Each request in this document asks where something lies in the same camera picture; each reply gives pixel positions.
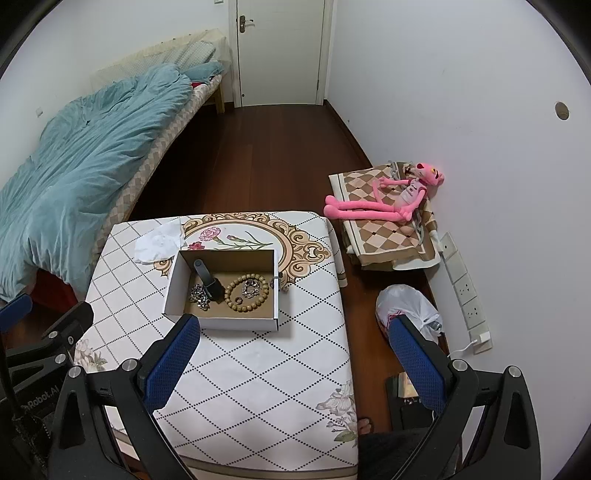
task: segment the dark brown floor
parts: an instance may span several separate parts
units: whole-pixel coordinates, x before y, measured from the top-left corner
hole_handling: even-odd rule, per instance
[[[146,186],[132,220],[197,213],[306,210],[322,213],[328,175],[367,168],[322,106],[260,106],[200,112]],[[375,320],[378,293],[407,283],[429,298],[422,271],[361,271],[344,258],[342,290],[359,417],[389,430],[384,381],[402,369]]]

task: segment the white tablecloth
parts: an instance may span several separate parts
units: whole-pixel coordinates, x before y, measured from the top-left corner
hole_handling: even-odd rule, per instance
[[[109,235],[86,298],[94,325],[76,345],[86,371],[141,357],[172,327],[161,313],[171,262],[131,261],[135,240],[170,220],[121,223]],[[188,248],[277,249],[287,290],[279,332],[202,332],[173,395],[154,412],[170,443],[189,466],[232,476],[354,475],[355,401],[339,292],[346,279],[330,222],[311,212],[181,222]],[[108,414],[128,442],[116,409]]]

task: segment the pink stuffed animal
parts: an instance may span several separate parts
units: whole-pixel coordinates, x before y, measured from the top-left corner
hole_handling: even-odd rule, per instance
[[[330,219],[343,220],[385,220],[390,222],[408,222],[415,209],[419,206],[427,194],[427,185],[440,185],[444,180],[440,173],[432,165],[418,163],[410,171],[417,177],[413,180],[391,180],[381,177],[374,180],[374,197],[376,202],[359,200],[357,202],[340,202],[332,195],[326,197],[324,215]],[[406,185],[407,187],[396,198],[393,205],[386,205],[378,195],[378,185],[385,186]],[[363,209],[356,212],[347,210]]]

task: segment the white cable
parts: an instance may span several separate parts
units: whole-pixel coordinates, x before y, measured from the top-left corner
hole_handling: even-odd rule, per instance
[[[473,341],[471,341],[470,343],[468,343],[468,344],[467,344],[467,345],[466,345],[464,348],[462,348],[462,350],[454,350],[452,353],[450,353],[450,354],[448,355],[448,357],[449,357],[449,358],[451,358],[451,357],[452,357],[452,355],[453,355],[454,353],[462,353],[462,352],[465,352],[465,351],[466,351],[466,350],[468,350],[468,349],[469,349],[469,348],[470,348],[472,345],[475,345],[475,344],[476,344],[476,343],[478,343],[478,342],[479,342],[479,339],[478,339],[478,338],[476,338],[476,339],[474,339]]]

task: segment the door frame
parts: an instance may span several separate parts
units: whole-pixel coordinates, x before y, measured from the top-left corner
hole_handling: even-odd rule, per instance
[[[330,27],[332,25],[334,1],[335,0],[324,0],[316,105],[324,104],[326,73],[329,65]],[[228,21],[230,32],[230,54],[232,55],[232,90],[234,93],[234,107],[239,108],[242,106],[242,91],[240,89],[240,61],[238,58],[238,0],[228,0]]]

